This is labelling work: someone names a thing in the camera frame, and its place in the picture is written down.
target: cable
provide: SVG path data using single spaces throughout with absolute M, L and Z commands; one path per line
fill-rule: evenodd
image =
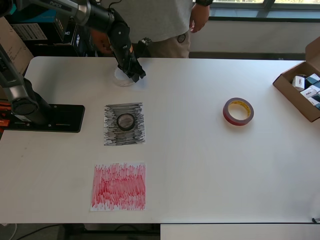
M 15 223 L 14 231 L 13 231 L 11 237 L 9 238 L 9 240 L 12 240 L 14 238 L 14 236 L 16 235 L 16 232 L 17 232 L 17 228 L 18 228 L 18 225 Z
M 136 231 L 140 231 L 137 227 L 135 227 L 135 226 L 133 226 L 133 225 L 131 225 L 131 224 L 122 224 L 122 225 L 120 225 L 120 226 L 118 226 L 116 229 L 115 229 L 115 231 L 117 231 L 119 228 L 121 228 L 121 227 L 124 227 L 124 226 L 127 226 L 127 227 L 131 227 L 131 228 L 133 228 L 134 230 L 136 230 Z
M 54 224 L 54 225 L 42 227 L 42 228 L 40 228 L 40 229 L 38 229 L 38 230 L 35 230 L 35 231 L 33 231 L 33 232 L 28 233 L 27 235 L 24 235 L 24 236 L 22 236 L 22 237 L 19 237 L 17 240 L 24 239 L 25 237 L 30 236 L 30 235 L 32 235 L 32 234 L 35 234 L 35 233 L 37 233 L 37 232 L 39 232 L 39 231 L 41 231 L 41 230 L 43 230 L 43 229 L 48 229 L 48 228 L 52 228 L 52 227 L 57 227 L 57 226 L 60 226 L 60 225 L 62 225 L 62 224 Z
M 113 1 L 113 2 L 111 2 L 111 3 L 109 4 L 109 7 L 108 7 L 108 8 L 110 8 L 110 7 L 111 7 L 111 5 L 113 5 L 113 4 L 119 4 L 119 3 L 121 3 L 121 1 L 122 1 L 122 0 L 120 0 L 120 1 Z

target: person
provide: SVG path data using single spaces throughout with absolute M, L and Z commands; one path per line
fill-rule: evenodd
M 108 8 L 113 0 L 102 0 Z M 188 58 L 190 33 L 200 31 L 209 19 L 213 0 L 121 0 L 114 8 L 130 27 L 131 42 L 151 39 L 148 51 L 153 58 Z M 108 36 L 91 29 L 96 47 L 111 54 Z

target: human hand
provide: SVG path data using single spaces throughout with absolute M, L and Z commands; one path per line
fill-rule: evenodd
M 112 50 L 110 48 L 111 45 L 107 34 L 94 29 L 91 29 L 90 32 L 93 43 L 96 45 L 99 51 L 103 54 L 112 54 Z
M 202 6 L 195 4 L 191 11 L 189 28 L 192 33 L 196 33 L 201 30 L 209 19 L 210 6 Z

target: black mounting plate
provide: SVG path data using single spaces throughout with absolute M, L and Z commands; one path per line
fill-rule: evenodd
M 48 125 L 36 125 L 21 121 L 12 115 L 5 130 L 79 133 L 85 114 L 83 105 L 50 104 L 53 109 L 53 119 Z

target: khaki pants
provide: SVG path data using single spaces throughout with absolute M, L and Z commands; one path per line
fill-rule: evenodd
M 190 32 L 171 37 L 163 41 L 155 41 L 147 47 L 152 58 L 187 59 L 190 52 Z

